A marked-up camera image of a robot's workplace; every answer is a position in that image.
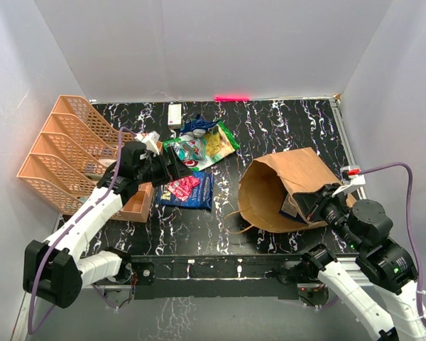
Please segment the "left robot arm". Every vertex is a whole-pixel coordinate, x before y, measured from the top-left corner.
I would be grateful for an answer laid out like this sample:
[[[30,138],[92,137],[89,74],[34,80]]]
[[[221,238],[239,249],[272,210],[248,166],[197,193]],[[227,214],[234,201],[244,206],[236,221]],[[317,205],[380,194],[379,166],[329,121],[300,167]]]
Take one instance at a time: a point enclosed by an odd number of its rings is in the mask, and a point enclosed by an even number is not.
[[[81,208],[44,241],[33,240],[26,247],[24,291],[32,298],[67,308],[83,288],[105,278],[126,283],[133,267],[124,261],[122,251],[101,251],[84,258],[86,246],[140,185],[150,183],[157,188],[190,175],[192,171],[171,147],[160,151],[150,142],[125,143]]]

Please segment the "teal snack packet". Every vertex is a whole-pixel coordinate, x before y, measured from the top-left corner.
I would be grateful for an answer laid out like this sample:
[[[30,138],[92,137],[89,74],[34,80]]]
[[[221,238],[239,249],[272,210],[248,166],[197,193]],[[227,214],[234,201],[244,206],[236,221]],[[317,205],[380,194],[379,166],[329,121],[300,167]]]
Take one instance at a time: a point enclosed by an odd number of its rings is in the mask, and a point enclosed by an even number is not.
[[[199,139],[177,141],[173,148],[181,161],[203,161],[207,155],[205,144]]]

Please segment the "red snack packet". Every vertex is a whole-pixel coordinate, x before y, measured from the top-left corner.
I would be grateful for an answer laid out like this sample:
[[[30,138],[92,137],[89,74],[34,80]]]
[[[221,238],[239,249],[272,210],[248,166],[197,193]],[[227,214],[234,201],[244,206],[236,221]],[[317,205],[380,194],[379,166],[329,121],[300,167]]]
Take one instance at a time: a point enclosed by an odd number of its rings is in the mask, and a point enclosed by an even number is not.
[[[191,196],[195,187],[200,184],[200,180],[192,175],[167,184],[167,189],[177,199],[185,202]]]

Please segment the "green chips bag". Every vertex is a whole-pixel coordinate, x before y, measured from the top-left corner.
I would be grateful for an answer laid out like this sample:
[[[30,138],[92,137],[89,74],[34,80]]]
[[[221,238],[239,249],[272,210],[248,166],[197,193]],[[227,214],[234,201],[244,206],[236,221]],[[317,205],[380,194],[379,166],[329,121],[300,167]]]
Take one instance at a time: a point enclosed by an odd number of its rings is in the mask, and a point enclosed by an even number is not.
[[[166,150],[169,146],[173,147],[173,144],[177,141],[193,139],[199,139],[204,142],[207,155],[203,161],[182,161],[192,171],[202,171],[213,166],[215,163],[218,163],[240,148],[234,135],[225,127],[223,121],[219,121],[219,123],[203,137],[195,138],[188,135],[179,136],[164,141],[163,148]]]

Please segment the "blue cookie bag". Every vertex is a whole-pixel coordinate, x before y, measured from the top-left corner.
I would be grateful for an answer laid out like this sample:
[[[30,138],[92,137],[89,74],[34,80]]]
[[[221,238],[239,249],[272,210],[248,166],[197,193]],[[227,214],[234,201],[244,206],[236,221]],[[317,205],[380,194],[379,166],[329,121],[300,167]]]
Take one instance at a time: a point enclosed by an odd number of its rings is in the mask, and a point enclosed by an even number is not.
[[[306,224],[305,219],[299,212],[295,199],[290,194],[285,196],[283,204],[280,207],[279,214],[294,222]]]

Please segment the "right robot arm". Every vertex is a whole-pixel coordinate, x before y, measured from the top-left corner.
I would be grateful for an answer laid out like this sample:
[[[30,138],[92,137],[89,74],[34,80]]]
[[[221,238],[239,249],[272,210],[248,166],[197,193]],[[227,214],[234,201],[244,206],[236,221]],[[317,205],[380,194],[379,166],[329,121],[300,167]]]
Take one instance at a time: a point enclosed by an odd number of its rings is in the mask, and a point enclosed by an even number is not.
[[[332,289],[372,340],[426,340],[426,310],[417,288],[421,272],[389,237],[393,222],[383,206],[368,199],[348,206],[345,188],[338,184],[293,197],[308,222],[326,222],[358,252],[356,264],[386,307],[375,302],[323,244],[302,256],[295,266],[299,274]]]

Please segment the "dark blue snack bag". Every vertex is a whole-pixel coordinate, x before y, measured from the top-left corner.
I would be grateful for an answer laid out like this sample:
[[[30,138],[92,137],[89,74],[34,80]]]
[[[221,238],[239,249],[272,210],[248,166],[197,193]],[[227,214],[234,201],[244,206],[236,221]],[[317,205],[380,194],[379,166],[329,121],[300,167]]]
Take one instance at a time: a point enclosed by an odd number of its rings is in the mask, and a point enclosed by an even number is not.
[[[186,121],[180,129],[180,134],[195,138],[203,137],[207,132],[213,129],[219,121],[207,121],[198,114],[194,119]]]

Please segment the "brown paper bag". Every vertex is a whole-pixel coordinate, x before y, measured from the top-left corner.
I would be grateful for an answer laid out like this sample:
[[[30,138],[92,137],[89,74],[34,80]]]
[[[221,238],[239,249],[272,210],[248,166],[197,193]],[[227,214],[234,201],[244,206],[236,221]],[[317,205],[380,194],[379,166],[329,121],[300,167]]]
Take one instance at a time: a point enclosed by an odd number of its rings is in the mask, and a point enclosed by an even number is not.
[[[236,211],[249,226],[237,233],[243,234],[253,228],[272,233],[316,229],[310,228],[304,217],[306,224],[280,215],[280,207],[287,194],[309,193],[332,183],[340,184],[340,180],[310,147],[253,159],[239,180],[239,209]]]

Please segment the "navy Kettle chips bag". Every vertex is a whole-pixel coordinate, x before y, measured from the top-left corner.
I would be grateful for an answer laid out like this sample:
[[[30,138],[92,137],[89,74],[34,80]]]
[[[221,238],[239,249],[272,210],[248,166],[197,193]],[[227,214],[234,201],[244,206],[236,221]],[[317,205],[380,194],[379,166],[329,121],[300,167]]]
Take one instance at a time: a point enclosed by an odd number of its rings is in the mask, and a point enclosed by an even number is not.
[[[167,185],[158,188],[156,202],[159,205],[168,205],[173,207],[183,207],[188,209],[212,209],[214,176],[206,172],[194,172],[192,176],[200,180],[200,184],[192,191],[187,201],[182,202],[177,199],[167,189]]]

